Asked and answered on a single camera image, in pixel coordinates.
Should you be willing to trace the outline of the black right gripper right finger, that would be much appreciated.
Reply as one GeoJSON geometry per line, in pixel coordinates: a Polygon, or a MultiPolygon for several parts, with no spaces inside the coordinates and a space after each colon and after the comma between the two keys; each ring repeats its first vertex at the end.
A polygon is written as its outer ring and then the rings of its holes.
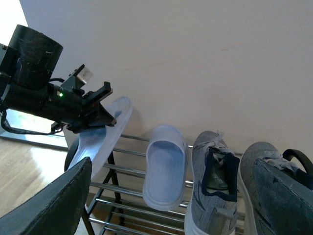
{"type": "Polygon", "coordinates": [[[262,208],[277,235],[313,233],[313,176],[297,169],[295,175],[257,159],[253,174],[262,208]]]}

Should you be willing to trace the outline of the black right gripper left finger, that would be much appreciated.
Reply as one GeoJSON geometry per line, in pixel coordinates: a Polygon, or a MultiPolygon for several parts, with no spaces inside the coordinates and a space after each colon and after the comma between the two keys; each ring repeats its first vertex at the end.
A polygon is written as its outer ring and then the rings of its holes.
{"type": "Polygon", "coordinates": [[[89,193],[92,162],[83,158],[0,219],[2,235],[73,235],[89,193]]]}

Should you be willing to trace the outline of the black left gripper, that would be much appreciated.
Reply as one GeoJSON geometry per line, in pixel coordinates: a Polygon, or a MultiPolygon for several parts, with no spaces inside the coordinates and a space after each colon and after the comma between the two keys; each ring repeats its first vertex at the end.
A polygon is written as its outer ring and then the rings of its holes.
{"type": "Polygon", "coordinates": [[[46,118],[53,120],[52,132],[64,127],[77,134],[87,130],[114,126],[117,121],[100,103],[112,93],[111,84],[104,85],[95,92],[82,95],[83,90],[55,88],[53,96],[46,102],[46,118]]]}

